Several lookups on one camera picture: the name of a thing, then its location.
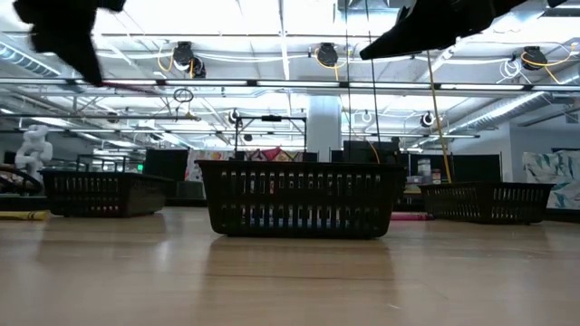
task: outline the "ceiling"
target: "ceiling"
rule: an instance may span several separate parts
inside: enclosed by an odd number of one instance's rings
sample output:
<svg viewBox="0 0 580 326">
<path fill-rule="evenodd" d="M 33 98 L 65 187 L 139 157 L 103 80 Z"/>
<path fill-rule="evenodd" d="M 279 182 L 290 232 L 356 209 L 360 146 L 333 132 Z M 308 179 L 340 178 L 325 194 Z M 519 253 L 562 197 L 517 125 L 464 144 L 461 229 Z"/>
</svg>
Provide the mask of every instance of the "ceiling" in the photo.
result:
<svg viewBox="0 0 580 326">
<path fill-rule="evenodd" d="M 336 0 L 214 0 L 214 1 L 136 1 L 129 0 L 121 14 L 100 11 L 93 40 L 98 48 L 102 71 L 110 79 L 171 79 L 189 80 L 189 74 L 175 67 L 168 72 L 171 50 L 179 41 L 193 43 L 193 51 L 206 66 L 207 82 L 213 80 L 275 80 L 325 82 L 427 82 L 427 54 L 388 60 L 363 62 L 358 52 L 385 31 L 396 19 L 399 2 L 392 7 L 382 0 L 369 0 L 369 20 L 360 10 L 348 15 L 336 11 Z M 576 1 L 567 5 L 574 10 Z M 544 14 L 543 1 L 530 1 L 512 14 L 497 19 L 482 34 L 459 40 L 456 46 L 431 52 L 435 82 L 476 84 L 527 84 L 550 82 L 545 69 L 519 70 L 506 62 L 524 46 L 539 46 L 551 63 L 551 72 L 558 73 L 576 65 L 579 60 L 573 44 L 579 39 L 580 18 L 573 14 L 553 17 Z M 27 40 L 27 25 L 19 22 L 12 9 L 12 0 L 0 0 L 0 46 L 9 46 L 49 67 L 44 75 L 31 72 L 14 60 L 0 60 L 2 78 L 76 78 L 78 75 L 56 57 L 36 54 Z M 333 43 L 339 55 L 338 69 L 323 67 L 314 58 L 321 43 Z M 153 97 L 128 94 L 115 90 L 86 88 L 83 93 L 48 85 L 17 86 L 1 84 L 0 103 L 12 113 L 106 115 L 162 117 L 177 114 L 181 120 L 126 119 L 110 123 L 107 120 L 71 119 L 54 123 L 55 128 L 76 129 L 159 129 L 208 133 L 164 134 L 168 146 L 188 146 L 198 149 L 226 149 L 233 143 L 232 135 L 211 134 L 215 130 L 233 130 L 228 114 L 236 109 L 246 116 L 275 114 L 305 117 L 309 97 L 324 93 L 340 98 L 344 116 L 343 132 L 376 132 L 375 109 L 383 134 L 431 134 L 434 129 L 420 125 L 420 115 L 433 110 L 429 90 L 395 91 L 381 89 L 376 97 L 372 91 L 346 89 L 312 90 L 304 87 L 188 87 L 195 99 L 187 104 L 175 102 L 171 94 L 178 87 L 157 90 L 167 96 Z M 448 91 L 437 97 L 445 128 L 495 101 L 516 97 L 502 91 Z M 190 110 L 200 121 L 184 119 Z M 25 120 L 24 125 L 39 120 Z M 257 120 L 246 132 L 275 131 L 261 137 L 260 145 L 301 146 L 301 127 Z M 106 141 L 107 147 L 159 146 L 145 133 L 84 132 L 86 141 Z M 416 139 L 403 139 L 405 145 Z"/>
</svg>

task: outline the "black partition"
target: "black partition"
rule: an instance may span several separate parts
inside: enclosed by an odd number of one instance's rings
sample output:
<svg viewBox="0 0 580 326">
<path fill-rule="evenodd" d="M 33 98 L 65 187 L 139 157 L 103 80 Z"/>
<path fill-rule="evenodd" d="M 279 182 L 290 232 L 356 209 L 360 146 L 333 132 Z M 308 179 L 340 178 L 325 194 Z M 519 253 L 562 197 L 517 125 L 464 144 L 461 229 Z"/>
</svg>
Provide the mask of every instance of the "black partition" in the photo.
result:
<svg viewBox="0 0 580 326">
<path fill-rule="evenodd" d="M 143 174 L 183 181 L 188 166 L 186 149 L 148 149 Z"/>
<path fill-rule="evenodd" d="M 453 182 L 501 182 L 499 155 L 453 155 Z"/>
</svg>

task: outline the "ceiling duct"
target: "ceiling duct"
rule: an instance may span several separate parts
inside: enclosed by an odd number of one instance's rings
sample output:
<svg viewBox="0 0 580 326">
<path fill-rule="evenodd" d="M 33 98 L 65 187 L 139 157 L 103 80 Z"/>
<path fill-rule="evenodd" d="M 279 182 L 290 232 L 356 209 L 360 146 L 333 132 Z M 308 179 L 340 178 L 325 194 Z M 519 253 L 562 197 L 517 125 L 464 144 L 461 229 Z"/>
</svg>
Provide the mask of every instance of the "ceiling duct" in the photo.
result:
<svg viewBox="0 0 580 326">
<path fill-rule="evenodd" d="M 56 78 L 60 75 L 56 70 L 22 54 L 12 46 L 4 43 L 0 43 L 0 59 L 46 78 Z"/>
<path fill-rule="evenodd" d="M 556 78 L 561 81 L 561 84 L 579 84 L 580 64 L 575 64 L 574 66 L 557 73 Z M 551 81 L 551 78 L 547 78 L 537 84 L 549 84 L 552 83 Z M 515 117 L 519 117 L 533 110 L 544 108 L 554 101 L 556 101 L 554 95 L 547 91 L 534 91 L 514 99 L 496 101 L 453 123 L 448 133 L 455 134 L 467 130 L 479 131 L 488 127 L 496 126 L 502 122 L 514 119 Z"/>
<path fill-rule="evenodd" d="M 337 15 L 334 22 L 340 21 L 345 24 L 348 14 L 349 30 L 356 29 L 356 26 L 367 28 L 367 10 L 369 7 L 369 18 L 372 20 L 384 19 L 386 22 L 393 21 L 399 13 L 399 8 L 403 7 L 405 0 L 337 0 Z"/>
</svg>

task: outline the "wooden tabletop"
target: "wooden tabletop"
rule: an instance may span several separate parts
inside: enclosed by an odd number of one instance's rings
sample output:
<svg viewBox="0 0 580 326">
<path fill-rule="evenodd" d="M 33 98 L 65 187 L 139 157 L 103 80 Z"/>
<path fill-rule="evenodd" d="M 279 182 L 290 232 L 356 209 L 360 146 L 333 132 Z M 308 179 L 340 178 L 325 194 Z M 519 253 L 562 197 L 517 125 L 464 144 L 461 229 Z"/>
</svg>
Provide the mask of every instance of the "wooden tabletop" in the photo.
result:
<svg viewBox="0 0 580 326">
<path fill-rule="evenodd" d="M 201 208 L 0 222 L 0 325 L 577 326 L 580 226 L 227 238 Z"/>
</svg>

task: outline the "black plastic basket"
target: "black plastic basket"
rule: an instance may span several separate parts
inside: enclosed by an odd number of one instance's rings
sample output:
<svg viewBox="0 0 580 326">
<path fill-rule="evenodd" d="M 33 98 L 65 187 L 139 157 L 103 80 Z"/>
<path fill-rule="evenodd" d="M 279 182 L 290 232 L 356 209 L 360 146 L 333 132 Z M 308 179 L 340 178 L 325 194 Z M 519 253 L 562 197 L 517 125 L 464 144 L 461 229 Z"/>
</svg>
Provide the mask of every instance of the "black plastic basket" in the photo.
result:
<svg viewBox="0 0 580 326">
<path fill-rule="evenodd" d="M 470 182 L 420 186 L 435 218 L 483 224 L 531 224 L 544 219 L 553 185 Z"/>
<path fill-rule="evenodd" d="M 167 179 L 137 173 L 42 171 L 51 212 L 59 216 L 129 217 L 165 205 Z"/>
<path fill-rule="evenodd" d="M 198 163 L 213 230 L 238 236 L 383 236 L 405 173 L 371 164 Z"/>
</svg>

